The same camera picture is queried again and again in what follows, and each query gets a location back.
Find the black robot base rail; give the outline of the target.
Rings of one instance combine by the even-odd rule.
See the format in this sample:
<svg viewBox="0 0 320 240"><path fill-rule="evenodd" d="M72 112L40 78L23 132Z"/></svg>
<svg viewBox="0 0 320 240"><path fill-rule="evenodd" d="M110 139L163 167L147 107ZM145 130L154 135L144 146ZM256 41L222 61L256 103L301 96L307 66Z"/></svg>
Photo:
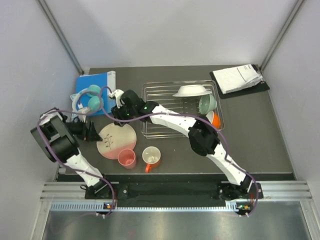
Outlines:
<svg viewBox="0 0 320 240"><path fill-rule="evenodd" d="M261 185L258 189L251 186L249 192L241 190L239 186L231 186L229 183L221 182L123 182L99 183L97 187L80 186L85 191L86 199L107 199L115 197L118 201L138 199L150 199L152 197L208 197L214 200L235 200L263 198Z"/></svg>

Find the chrome wire dish rack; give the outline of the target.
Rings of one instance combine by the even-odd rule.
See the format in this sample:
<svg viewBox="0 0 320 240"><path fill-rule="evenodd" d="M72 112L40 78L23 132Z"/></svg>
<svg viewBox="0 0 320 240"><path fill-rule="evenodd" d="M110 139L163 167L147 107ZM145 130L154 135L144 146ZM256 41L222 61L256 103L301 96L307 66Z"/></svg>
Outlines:
<svg viewBox="0 0 320 240"><path fill-rule="evenodd" d="M187 85L203 85L206 90L211 91L213 97L217 101L217 107L214 112L218 115L220 120L219 130L222 131L225 128L225 123L218 88L213 80L147 82L142 86L143 100L145 102L157 102L168 110L179 114L199 115L200 96L174 96L181 86ZM141 132L147 139L184 137L183 134L176 130L162 125L151 124L149 122L141 123Z"/></svg>

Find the pink plate with leaf motif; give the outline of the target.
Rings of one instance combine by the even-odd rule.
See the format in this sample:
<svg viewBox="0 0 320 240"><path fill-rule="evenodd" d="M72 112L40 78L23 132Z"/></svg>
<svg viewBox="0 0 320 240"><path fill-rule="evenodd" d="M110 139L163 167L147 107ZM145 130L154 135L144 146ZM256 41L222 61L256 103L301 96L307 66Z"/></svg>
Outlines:
<svg viewBox="0 0 320 240"><path fill-rule="evenodd" d="M136 131L129 125L106 125L100 132L102 141L96 143L98 152L106 159L116 160L122 150L133 150L137 143Z"/></svg>

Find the white bowl orange outside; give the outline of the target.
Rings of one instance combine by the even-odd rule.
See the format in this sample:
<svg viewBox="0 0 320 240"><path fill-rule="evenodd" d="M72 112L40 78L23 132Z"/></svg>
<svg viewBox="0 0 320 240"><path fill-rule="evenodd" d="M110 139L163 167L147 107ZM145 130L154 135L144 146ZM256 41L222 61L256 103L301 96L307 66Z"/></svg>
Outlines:
<svg viewBox="0 0 320 240"><path fill-rule="evenodd" d="M220 121L220 118L216 112L214 112L214 111L208 112L206 115L206 118L217 129L219 129L221 127L221 121Z"/></svg>

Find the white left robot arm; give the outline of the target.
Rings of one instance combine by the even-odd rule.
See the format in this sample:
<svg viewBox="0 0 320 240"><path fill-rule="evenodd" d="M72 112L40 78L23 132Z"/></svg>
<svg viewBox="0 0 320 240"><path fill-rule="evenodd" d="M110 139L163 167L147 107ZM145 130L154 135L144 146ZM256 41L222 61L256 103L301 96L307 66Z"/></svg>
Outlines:
<svg viewBox="0 0 320 240"><path fill-rule="evenodd" d="M54 107L39 117L37 126L30 133L50 161L59 162L74 170L85 182L86 199L113 199L114 187L105 176L82 155L77 139L86 142L101 142L92 121L67 122L67 116Z"/></svg>

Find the mint green ceramic bowl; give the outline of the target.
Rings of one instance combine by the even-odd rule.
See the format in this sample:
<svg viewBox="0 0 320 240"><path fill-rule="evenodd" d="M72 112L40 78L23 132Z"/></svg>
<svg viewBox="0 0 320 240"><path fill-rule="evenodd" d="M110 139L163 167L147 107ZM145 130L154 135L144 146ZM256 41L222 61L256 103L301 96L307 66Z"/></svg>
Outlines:
<svg viewBox="0 0 320 240"><path fill-rule="evenodd" d="M217 108L217 101L212 94L203 95L199 100L199 113L202 115L208 114Z"/></svg>

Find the white plate blue rim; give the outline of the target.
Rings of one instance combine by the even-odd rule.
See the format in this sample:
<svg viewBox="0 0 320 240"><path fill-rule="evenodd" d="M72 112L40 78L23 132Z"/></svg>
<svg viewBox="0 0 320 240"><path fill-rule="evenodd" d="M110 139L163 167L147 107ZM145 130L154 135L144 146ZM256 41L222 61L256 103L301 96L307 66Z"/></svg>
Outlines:
<svg viewBox="0 0 320 240"><path fill-rule="evenodd" d="M177 93L173 94L173 97L197 97L211 94L211 90L207 90L201 84L183 85L179 88Z"/></svg>

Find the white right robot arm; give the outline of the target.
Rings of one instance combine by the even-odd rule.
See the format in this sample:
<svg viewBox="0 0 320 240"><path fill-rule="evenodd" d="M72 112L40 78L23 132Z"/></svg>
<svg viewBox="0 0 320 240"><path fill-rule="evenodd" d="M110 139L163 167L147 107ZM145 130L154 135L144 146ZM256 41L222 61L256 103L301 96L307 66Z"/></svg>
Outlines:
<svg viewBox="0 0 320 240"><path fill-rule="evenodd" d="M223 136L206 117L179 114L154 101L143 101L133 90L116 89L108 93L116 105L111 108L113 120L123 126L140 120L175 130L189 140L191 149L199 156L207 157L225 174L234 194L245 198L252 191L252 176L241 168L229 155L227 143L222 144L218 136Z"/></svg>

